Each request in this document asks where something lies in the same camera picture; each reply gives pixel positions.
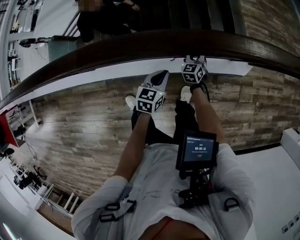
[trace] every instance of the cable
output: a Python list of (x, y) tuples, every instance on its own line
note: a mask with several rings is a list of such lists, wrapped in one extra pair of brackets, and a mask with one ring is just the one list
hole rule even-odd
[(9, 117), (12, 118), (17, 112), (14, 110), (13, 114)]
[(46, 57), (46, 58), (43, 58), (42, 57), (42, 55), (39, 53), (39, 51), (38, 51), (38, 49), (35, 47), (35, 49), (37, 50), (37, 52), (38, 52), (38, 54), (39, 54), (39, 56), (43, 59), (43, 60), (48, 60), (48, 58)]
[[(12, 119), (16, 119), (16, 120), (18, 121), (18, 123), (22, 126), (22, 123), (19, 121), (19, 119), (18, 119), (17, 117), (12, 117), (12, 118), (10, 118), (9, 120), (12, 120)], [(38, 154), (37, 154), (37, 152), (36, 152), (36, 151), (34, 150), (34, 148), (31, 147), (31, 146), (29, 145), (29, 143), (26, 141), (26, 138), (25, 138), (25, 135), (24, 135), (24, 134), (22, 134), (22, 139), (23, 139), (23, 138), (24, 138), (24, 141), (26, 142), (26, 144), (27, 144), (27, 146), (28, 146), (29, 152), (31, 153), (32, 157), (33, 157), (35, 160), (37, 160), (37, 159), (38, 159)]]

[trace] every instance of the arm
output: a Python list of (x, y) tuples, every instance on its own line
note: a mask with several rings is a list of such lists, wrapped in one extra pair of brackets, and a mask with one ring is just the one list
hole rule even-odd
[(131, 1), (131, 0), (124, 0), (124, 1), (121, 0), (121, 2), (130, 5), (131, 8), (132, 8), (133, 10), (135, 10), (135, 11), (139, 11), (139, 10), (140, 10), (140, 7), (139, 7), (137, 4), (135, 4), (133, 1)]
[(217, 134), (217, 142), (225, 143), (224, 131), (221, 121), (215, 110), (210, 105), (201, 88), (193, 90), (193, 100), (195, 103), (195, 111), (199, 130), (208, 133)]
[(255, 202), (255, 187), (245, 171), (239, 166), (231, 147), (226, 144), (220, 119), (201, 88), (193, 90), (193, 99), (199, 130), (217, 134), (217, 141), (220, 143), (217, 153), (217, 167), (211, 178), (214, 189), (232, 191), (245, 205), (251, 208)]
[(141, 113), (127, 145), (121, 155), (119, 166), (114, 175), (88, 199), (82, 202), (72, 217), (74, 236), (86, 240), (86, 232), (93, 223), (97, 210), (109, 203), (115, 203), (132, 178), (143, 158), (148, 123), (151, 115)]
[(119, 166), (114, 173), (114, 176), (122, 176), (127, 181), (130, 181), (133, 174), (137, 170), (143, 159), (150, 117), (151, 115), (147, 113), (141, 113), (138, 117), (135, 128), (133, 129), (126, 147), (123, 150)]

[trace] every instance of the stair step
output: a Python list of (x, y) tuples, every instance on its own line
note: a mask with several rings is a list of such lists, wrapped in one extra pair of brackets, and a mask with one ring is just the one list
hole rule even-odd
[(231, 11), (229, 0), (217, 0), (217, 5), (221, 13), (224, 32), (235, 33), (233, 13)]
[(153, 10), (150, 4), (143, 4), (140, 6), (140, 15), (142, 31), (155, 29)]
[(208, 10), (207, 1), (199, 0), (199, 5), (202, 29), (211, 30), (210, 14)]
[(169, 10), (172, 29), (190, 27), (186, 0), (169, 0)]
[(246, 35), (245, 21), (242, 15), (240, 1), (229, 0), (236, 34)]
[(223, 21), (220, 8), (218, 6), (218, 0), (207, 0), (208, 11), (210, 14), (211, 29), (223, 31)]
[(160, 0), (153, 5), (154, 26), (156, 29), (170, 29), (171, 19), (168, 0)]
[(201, 4), (199, 0), (186, 0), (187, 1), (187, 12), (190, 28), (202, 28), (201, 23)]
[(141, 31), (141, 15), (138, 11), (130, 11), (128, 14), (128, 24), (130, 29)]

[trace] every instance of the red panel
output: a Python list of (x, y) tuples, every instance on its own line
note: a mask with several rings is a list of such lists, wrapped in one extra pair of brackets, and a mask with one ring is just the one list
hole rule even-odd
[(3, 114), (3, 113), (0, 115), (0, 124), (1, 124), (4, 134), (5, 134), (5, 142), (10, 143), (16, 147), (19, 147), (15, 141), (15, 138), (11, 131), (10, 125), (8, 124), (8, 121), (5, 117), (5, 114)]

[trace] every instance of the stairs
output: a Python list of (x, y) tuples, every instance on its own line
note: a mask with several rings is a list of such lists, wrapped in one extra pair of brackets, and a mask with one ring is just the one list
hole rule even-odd
[(141, 2), (140, 7), (142, 31), (204, 29), (246, 34), (237, 0), (152, 0)]

